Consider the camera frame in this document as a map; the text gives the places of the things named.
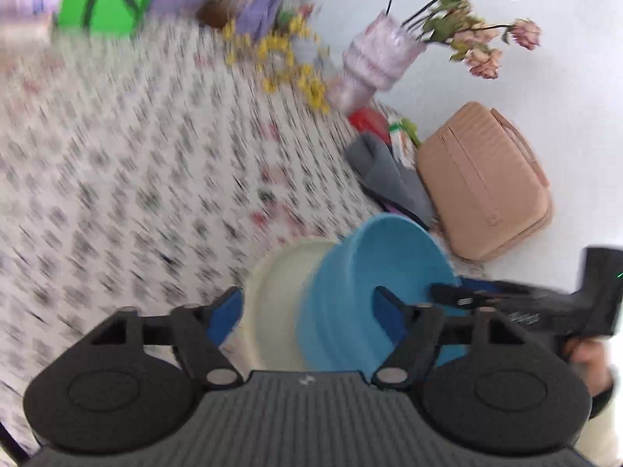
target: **floral tablecloth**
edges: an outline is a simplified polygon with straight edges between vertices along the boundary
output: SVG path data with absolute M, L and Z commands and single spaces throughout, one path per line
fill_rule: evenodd
M 378 211 L 341 159 L 347 121 L 223 58 L 179 20 L 0 53 L 0 420 L 31 450 L 28 382 L 116 308 L 208 303 L 270 248 Z

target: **blue bucket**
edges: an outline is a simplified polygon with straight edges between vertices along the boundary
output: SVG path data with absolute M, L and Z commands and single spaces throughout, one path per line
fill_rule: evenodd
M 429 301 L 432 283 L 458 284 L 435 241 L 404 216 L 369 219 L 324 257 L 307 284 L 297 338 L 310 368 L 360 370 L 369 378 L 393 349 L 373 314 L 375 288 L 417 304 Z M 438 364 L 464 353 L 459 346 L 445 348 Z

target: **pink case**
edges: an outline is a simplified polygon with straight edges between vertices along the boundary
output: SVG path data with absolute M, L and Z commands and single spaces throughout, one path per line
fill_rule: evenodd
M 491 260 L 553 216 L 549 182 L 524 136 L 477 102 L 422 144 L 417 169 L 462 258 Z

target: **pink vase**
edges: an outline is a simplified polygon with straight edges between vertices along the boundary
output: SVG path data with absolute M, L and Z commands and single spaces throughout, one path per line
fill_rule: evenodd
M 425 49 L 392 16 L 381 13 L 342 55 L 344 70 L 329 81 L 328 101 L 351 114 L 367 105 L 376 90 L 390 90 Z

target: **red object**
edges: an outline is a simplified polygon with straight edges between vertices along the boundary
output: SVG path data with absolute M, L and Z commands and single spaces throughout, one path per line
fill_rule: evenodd
M 389 123 L 385 116 L 379 111 L 375 111 L 370 107 L 363 107 L 358 111 L 354 111 L 348 116 L 348 121 L 359 133 L 369 131 L 374 133 L 386 144 L 390 144 L 389 140 Z

